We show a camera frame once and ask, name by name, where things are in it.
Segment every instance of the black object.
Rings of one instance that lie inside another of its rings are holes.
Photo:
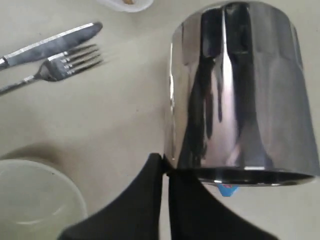
[[[68,227],[58,239],[158,240],[162,180],[168,171],[172,240],[277,240],[223,206],[191,171],[170,170],[157,153],[149,155],[139,175],[116,200]]]

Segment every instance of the fork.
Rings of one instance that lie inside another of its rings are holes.
[[[96,44],[73,48],[48,57],[34,75],[0,88],[0,96],[35,83],[39,80],[59,82],[80,74],[103,61]]]

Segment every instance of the table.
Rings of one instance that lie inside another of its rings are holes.
[[[0,53],[100,20],[90,42],[106,60],[60,83],[38,82],[0,100],[2,159],[40,157],[76,183],[90,213],[114,200],[148,154],[163,152],[164,102],[171,35],[189,14],[215,0],[155,0],[139,13],[115,12],[94,0],[11,0],[1,6]],[[320,3],[266,0],[295,24],[304,61],[314,132],[320,140]],[[1,84],[35,72],[40,63],[0,72]],[[164,179],[161,238],[170,239],[168,179]],[[241,187],[226,206],[281,240],[317,239],[320,182],[301,186]]]

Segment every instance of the stainless steel cup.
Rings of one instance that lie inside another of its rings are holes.
[[[297,32],[279,9],[224,2],[174,32],[164,156],[204,183],[320,176]]]

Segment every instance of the knife blade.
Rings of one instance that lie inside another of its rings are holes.
[[[93,38],[102,27],[101,22],[90,22],[14,51],[0,58],[0,71],[45,59],[74,48]]]

